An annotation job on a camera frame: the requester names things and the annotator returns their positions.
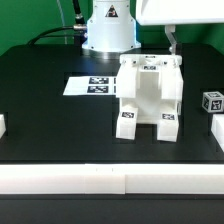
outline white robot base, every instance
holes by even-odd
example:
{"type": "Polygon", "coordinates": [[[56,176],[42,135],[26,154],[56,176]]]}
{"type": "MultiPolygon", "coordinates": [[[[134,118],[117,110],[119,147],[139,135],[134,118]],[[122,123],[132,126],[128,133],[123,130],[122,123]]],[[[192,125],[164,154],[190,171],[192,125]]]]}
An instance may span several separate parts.
{"type": "Polygon", "coordinates": [[[87,22],[84,55],[113,59],[140,48],[136,41],[136,21],[130,14],[130,0],[93,0],[93,14],[87,22]]]}

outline white cube with markers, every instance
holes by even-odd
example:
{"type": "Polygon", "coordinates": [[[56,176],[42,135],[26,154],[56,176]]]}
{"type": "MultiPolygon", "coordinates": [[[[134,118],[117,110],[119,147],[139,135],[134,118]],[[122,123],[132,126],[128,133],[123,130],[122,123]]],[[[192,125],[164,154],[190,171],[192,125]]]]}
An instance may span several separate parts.
{"type": "Polygon", "coordinates": [[[202,107],[208,113],[222,112],[224,108],[224,96],[218,92],[204,92],[202,99],[202,107]]]}

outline white block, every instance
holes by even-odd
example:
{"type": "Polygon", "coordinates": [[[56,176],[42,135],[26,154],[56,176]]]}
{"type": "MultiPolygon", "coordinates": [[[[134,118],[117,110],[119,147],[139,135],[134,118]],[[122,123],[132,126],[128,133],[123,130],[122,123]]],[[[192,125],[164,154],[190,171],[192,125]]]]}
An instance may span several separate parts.
{"type": "Polygon", "coordinates": [[[138,109],[124,107],[117,119],[116,138],[135,139],[138,109]]]}
{"type": "Polygon", "coordinates": [[[176,114],[162,113],[157,125],[157,140],[176,142],[179,122],[176,114]]]}
{"type": "Polygon", "coordinates": [[[218,91],[203,93],[202,107],[208,113],[222,112],[223,102],[224,96],[218,91]]]}
{"type": "Polygon", "coordinates": [[[224,151],[224,114],[214,114],[211,131],[224,151]]]}
{"type": "Polygon", "coordinates": [[[5,133],[6,128],[5,128],[5,119],[2,114],[0,114],[0,138],[2,135],[5,133]]]}
{"type": "Polygon", "coordinates": [[[126,58],[117,74],[116,97],[135,98],[138,67],[132,58],[126,58]]]}
{"type": "Polygon", "coordinates": [[[183,78],[176,59],[168,60],[162,68],[161,77],[161,99],[182,100],[183,78]]]}

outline black tabletop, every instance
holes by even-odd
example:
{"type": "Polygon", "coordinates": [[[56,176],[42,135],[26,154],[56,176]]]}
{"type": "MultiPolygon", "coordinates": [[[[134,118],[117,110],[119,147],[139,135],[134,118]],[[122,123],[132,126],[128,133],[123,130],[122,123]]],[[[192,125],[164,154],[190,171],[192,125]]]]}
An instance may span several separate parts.
{"type": "MultiPolygon", "coordinates": [[[[224,92],[224,56],[209,45],[182,46],[184,78],[177,142],[156,140],[156,125],[116,139],[115,96],[63,96],[69,77],[116,76],[119,60],[82,56],[73,45],[16,46],[0,57],[0,113],[7,132],[0,163],[223,163],[201,107],[206,91],[224,92]]],[[[167,48],[141,52],[168,54],[167,48]]]]}
{"type": "MultiPolygon", "coordinates": [[[[150,46],[141,53],[168,54],[150,46]]],[[[224,92],[224,56],[183,45],[184,94],[177,143],[138,125],[134,141],[115,138],[115,96],[63,96],[71,76],[116,76],[117,60],[80,55],[74,46],[17,46],[0,57],[1,164],[223,163],[211,134],[205,91],[224,92]]],[[[0,223],[222,223],[223,195],[0,195],[0,223]]]]}

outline black printed square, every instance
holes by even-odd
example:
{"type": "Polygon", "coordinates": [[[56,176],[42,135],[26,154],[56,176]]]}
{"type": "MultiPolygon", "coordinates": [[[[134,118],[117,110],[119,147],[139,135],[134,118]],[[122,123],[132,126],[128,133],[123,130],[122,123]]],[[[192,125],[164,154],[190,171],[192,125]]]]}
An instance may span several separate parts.
{"type": "Polygon", "coordinates": [[[222,109],[222,100],[213,100],[211,110],[221,110],[222,109]]]}
{"type": "Polygon", "coordinates": [[[208,107],[209,107],[209,100],[208,100],[208,98],[204,97],[203,105],[204,105],[204,107],[205,107],[206,109],[208,109],[208,107]]]}
{"type": "Polygon", "coordinates": [[[145,58],[156,58],[156,56],[153,56],[153,55],[146,55],[145,58]]]}
{"type": "Polygon", "coordinates": [[[135,114],[131,112],[122,112],[121,116],[125,118],[134,118],[135,114]]]}
{"type": "Polygon", "coordinates": [[[212,98],[221,97],[218,93],[208,93],[208,95],[212,98]]]}
{"type": "Polygon", "coordinates": [[[109,93],[108,86],[89,86],[87,93],[109,93]]]}
{"type": "Polygon", "coordinates": [[[175,120],[175,116],[173,114],[163,114],[162,118],[164,120],[175,120]]]}
{"type": "Polygon", "coordinates": [[[144,66],[144,70],[151,70],[151,71],[153,71],[153,70],[156,70],[156,66],[145,65],[145,66],[144,66]]]}
{"type": "Polygon", "coordinates": [[[109,78],[91,77],[89,84],[109,84],[109,78]]]}

